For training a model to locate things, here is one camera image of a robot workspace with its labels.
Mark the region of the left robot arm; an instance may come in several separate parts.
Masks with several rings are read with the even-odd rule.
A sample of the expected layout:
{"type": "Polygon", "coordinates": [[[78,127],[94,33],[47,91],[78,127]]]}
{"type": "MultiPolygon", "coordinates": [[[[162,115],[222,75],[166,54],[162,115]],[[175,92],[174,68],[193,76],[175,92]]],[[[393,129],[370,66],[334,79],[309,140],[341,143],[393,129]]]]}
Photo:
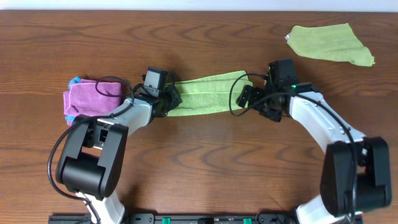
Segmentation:
{"type": "Polygon", "coordinates": [[[63,184],[66,197],[81,200],[92,223],[121,223],[125,207],[116,193],[127,138],[154,118],[163,117],[182,102],[173,84],[141,85],[112,112],[79,115],[58,139],[65,142],[52,185],[63,184]]]}

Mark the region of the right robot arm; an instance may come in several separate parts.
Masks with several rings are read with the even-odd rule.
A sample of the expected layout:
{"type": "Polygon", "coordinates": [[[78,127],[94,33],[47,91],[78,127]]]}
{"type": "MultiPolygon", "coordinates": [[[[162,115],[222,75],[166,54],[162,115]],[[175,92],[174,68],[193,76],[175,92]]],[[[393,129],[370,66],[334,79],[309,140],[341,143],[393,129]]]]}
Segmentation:
{"type": "Polygon", "coordinates": [[[245,85],[236,104],[273,122],[284,115],[299,122],[325,157],[320,194],[299,205],[284,223],[361,223],[361,215],[392,202],[389,146],[350,126],[320,90],[296,76],[291,59],[269,64],[263,88],[245,85]]]}

